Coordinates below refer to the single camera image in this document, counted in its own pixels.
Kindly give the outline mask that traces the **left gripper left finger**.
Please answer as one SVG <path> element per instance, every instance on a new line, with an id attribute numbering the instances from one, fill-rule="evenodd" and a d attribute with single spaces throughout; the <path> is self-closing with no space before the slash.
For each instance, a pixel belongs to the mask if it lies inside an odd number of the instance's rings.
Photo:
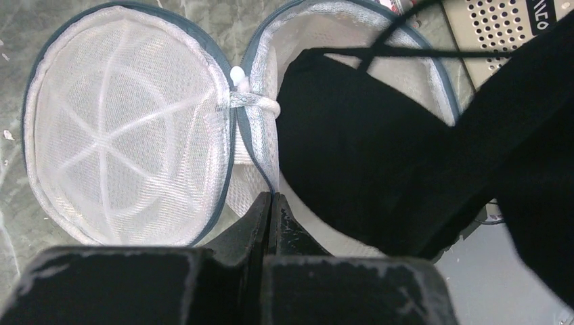
<path id="1" fill-rule="evenodd" d="M 38 254 L 2 324 L 259 324 L 272 195 L 207 244 L 57 246 Z"/>

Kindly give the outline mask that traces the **round white mesh laundry bag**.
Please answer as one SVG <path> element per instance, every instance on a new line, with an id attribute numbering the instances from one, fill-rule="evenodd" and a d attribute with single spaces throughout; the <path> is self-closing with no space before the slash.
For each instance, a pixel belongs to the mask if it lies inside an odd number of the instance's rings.
<path id="1" fill-rule="evenodd" d="M 22 140 L 43 210 L 81 244 L 183 246 L 217 235 L 266 190 L 335 255 L 377 250 L 328 227 L 280 174 L 276 98 L 304 49 L 366 45 L 393 14 L 371 1 L 291 1 L 231 66 L 215 40 L 143 3 L 92 7 L 41 50 L 24 96 Z"/>

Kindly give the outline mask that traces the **black garment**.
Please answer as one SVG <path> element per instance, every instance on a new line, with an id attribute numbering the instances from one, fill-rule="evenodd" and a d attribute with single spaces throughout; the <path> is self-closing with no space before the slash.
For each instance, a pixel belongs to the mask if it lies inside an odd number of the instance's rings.
<path id="1" fill-rule="evenodd" d="M 335 230 L 388 256 L 436 257 L 496 200 L 524 264 L 573 304 L 573 14 L 507 53 L 453 126 L 371 77 L 377 57 L 490 58 L 390 46 L 306 49 L 278 95 L 280 170 Z"/>

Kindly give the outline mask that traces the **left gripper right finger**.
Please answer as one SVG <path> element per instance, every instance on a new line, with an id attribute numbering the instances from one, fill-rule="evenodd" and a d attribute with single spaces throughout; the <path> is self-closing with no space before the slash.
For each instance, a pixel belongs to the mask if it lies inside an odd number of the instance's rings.
<path id="1" fill-rule="evenodd" d="M 276 194 L 263 260 L 264 324 L 457 324 L 445 280 L 413 258 L 335 257 Z"/>

